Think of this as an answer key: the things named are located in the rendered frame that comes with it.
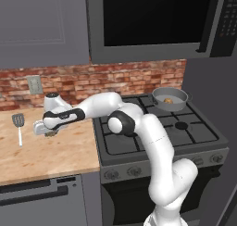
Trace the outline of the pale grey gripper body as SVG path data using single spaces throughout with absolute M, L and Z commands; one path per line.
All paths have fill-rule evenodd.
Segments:
M 67 126 L 61 126 L 58 130 L 49 130 L 44 126 L 44 123 L 41 120 L 36 120 L 33 123 L 33 132 L 35 135 L 44 135 L 44 136 L 54 136 L 60 130 L 67 128 Z

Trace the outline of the grey slotted spatula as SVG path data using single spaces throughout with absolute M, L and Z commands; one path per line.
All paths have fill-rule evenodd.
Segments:
M 24 115 L 22 113 L 14 114 L 12 116 L 12 121 L 13 121 L 13 124 L 19 130 L 19 146 L 22 146 L 21 128 L 24 126 L 24 123 L 25 123 Z

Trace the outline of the grey cooking pot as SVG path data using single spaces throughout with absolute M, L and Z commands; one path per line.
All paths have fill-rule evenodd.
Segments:
M 171 98 L 173 104 L 164 103 L 165 98 Z M 173 87 L 160 87 L 156 88 L 150 94 L 151 102 L 159 109 L 177 112 L 181 111 L 186 107 L 186 104 L 193 99 L 190 93 L 184 92 L 182 89 Z

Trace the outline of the grey dishwasher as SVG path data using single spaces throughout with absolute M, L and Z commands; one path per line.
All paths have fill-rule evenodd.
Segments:
M 0 207 L 0 226 L 87 226 L 81 176 L 68 176 L 0 186 L 0 201 L 54 192 L 67 195 Z

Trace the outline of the grey stove knob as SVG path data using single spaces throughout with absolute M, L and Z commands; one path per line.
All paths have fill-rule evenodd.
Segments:
M 142 169 L 139 167 L 131 167 L 127 170 L 130 176 L 138 177 L 142 173 Z
M 223 159 L 223 155 L 221 155 L 221 154 L 215 154 L 214 156 L 212 156 L 212 157 L 210 158 L 210 160 L 211 160 L 212 162 L 215 162 L 215 163 L 221 162 L 222 159 Z
M 192 159 L 192 162 L 196 165 L 196 166 L 202 166 L 204 164 L 204 160 L 201 157 L 194 157 Z
M 119 177 L 119 173 L 116 170 L 108 170 L 105 174 L 104 177 L 107 180 L 112 180 L 114 181 L 115 179 L 117 179 Z

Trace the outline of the black oven door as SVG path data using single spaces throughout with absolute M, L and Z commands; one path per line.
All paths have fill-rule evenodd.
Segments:
M 144 220 L 155 208 L 148 194 L 150 174 L 142 170 L 138 177 L 130 176 L 127 170 L 131 167 L 109 169 L 118 172 L 118 178 L 114 181 L 104 177 L 106 172 L 102 174 L 103 226 L 143 226 Z M 220 175 L 220 168 L 221 166 L 214 166 L 198 170 L 198 175 L 181 206 L 181 216 L 189 226 L 199 225 L 201 199 L 205 196 L 207 185 Z

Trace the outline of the dark grey gas stove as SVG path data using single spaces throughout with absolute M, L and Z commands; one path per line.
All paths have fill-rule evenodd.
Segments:
M 167 112 L 155 107 L 146 94 L 127 95 L 123 100 L 141 107 L 144 113 L 158 117 L 174 147 L 175 160 L 201 157 L 204 164 L 196 166 L 198 169 L 222 167 L 224 164 L 229 152 L 228 140 L 192 103 L 187 103 L 179 112 Z M 122 169 L 124 166 L 139 166 L 150 174 L 150 163 L 137 134 L 125 136 L 112 133 L 108 129 L 106 117 L 94 119 L 93 123 L 101 184 L 103 173 L 110 169 Z M 210 160 L 215 154 L 223 155 L 221 162 Z M 216 178 L 212 179 L 205 189 L 205 196 L 200 202 L 201 216 L 215 181 Z

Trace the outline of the tall dark grey cabinet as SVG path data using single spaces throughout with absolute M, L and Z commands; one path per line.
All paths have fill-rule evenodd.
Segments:
M 228 158 L 207 199 L 201 226 L 218 226 L 237 192 L 237 53 L 230 57 L 189 59 L 182 89 L 229 140 Z

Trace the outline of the grey wall socket plate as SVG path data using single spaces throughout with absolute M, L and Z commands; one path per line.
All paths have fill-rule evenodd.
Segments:
M 30 94 L 42 94 L 43 86 L 41 83 L 41 77 L 39 75 L 31 75 L 27 77 Z

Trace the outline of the grey wall cupboard door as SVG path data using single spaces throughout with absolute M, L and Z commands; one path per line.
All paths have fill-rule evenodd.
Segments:
M 0 69 L 88 62 L 86 0 L 0 0 Z

